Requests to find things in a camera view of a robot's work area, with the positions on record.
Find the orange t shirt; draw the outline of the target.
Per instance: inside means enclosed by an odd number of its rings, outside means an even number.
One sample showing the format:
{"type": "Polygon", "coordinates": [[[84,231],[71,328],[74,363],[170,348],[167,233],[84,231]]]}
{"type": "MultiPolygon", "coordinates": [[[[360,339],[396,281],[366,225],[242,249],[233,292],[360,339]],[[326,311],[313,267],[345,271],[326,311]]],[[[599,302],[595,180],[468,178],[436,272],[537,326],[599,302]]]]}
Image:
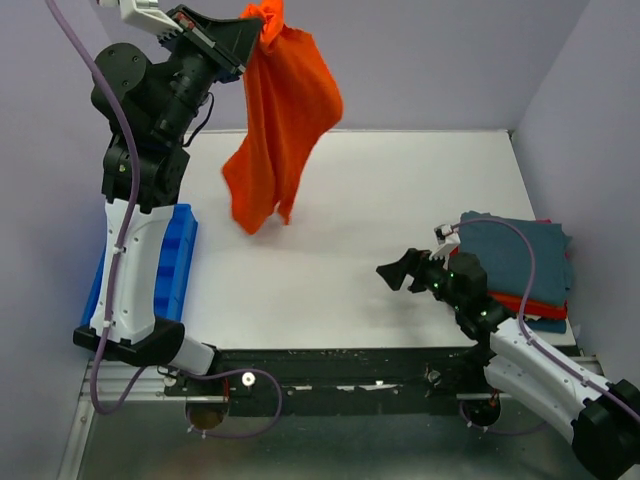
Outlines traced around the orange t shirt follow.
{"type": "Polygon", "coordinates": [[[253,235],[273,214],[290,221],[311,152],[344,105],[313,36],[286,24],[283,2],[250,3],[241,16],[262,27],[243,75],[247,133],[222,175],[233,220],[253,235]]]}

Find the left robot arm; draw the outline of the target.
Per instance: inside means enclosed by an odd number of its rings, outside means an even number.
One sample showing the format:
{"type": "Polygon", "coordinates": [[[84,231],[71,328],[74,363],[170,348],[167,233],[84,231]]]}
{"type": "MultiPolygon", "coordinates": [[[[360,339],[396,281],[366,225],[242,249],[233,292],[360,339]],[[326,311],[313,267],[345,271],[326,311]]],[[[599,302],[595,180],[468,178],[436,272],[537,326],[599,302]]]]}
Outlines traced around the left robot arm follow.
{"type": "Polygon", "coordinates": [[[107,246],[102,283],[77,346],[135,367],[183,370],[201,395],[222,380],[214,347],[192,339],[183,324],[155,312],[161,247],[189,163],[186,133],[215,83],[245,72],[263,23],[218,20],[180,5],[123,1],[125,22],[155,36],[169,56],[155,63],[136,46],[116,43],[92,62],[93,106],[108,120],[103,159],[107,246]]]}

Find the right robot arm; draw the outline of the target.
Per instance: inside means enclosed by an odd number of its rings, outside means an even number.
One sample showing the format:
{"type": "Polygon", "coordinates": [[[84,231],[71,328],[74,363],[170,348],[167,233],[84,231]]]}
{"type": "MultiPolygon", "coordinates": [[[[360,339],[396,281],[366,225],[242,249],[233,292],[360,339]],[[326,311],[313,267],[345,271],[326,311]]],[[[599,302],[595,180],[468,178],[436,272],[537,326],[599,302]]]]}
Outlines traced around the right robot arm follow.
{"type": "Polygon", "coordinates": [[[638,388],[588,370],[531,332],[490,295],[475,255],[444,260],[410,248],[376,272],[393,291],[410,277],[410,292],[430,292],[454,310],[460,329],[484,355],[461,365],[467,389],[490,385],[515,398],[553,427],[598,479],[618,479],[638,465],[638,388]]]}

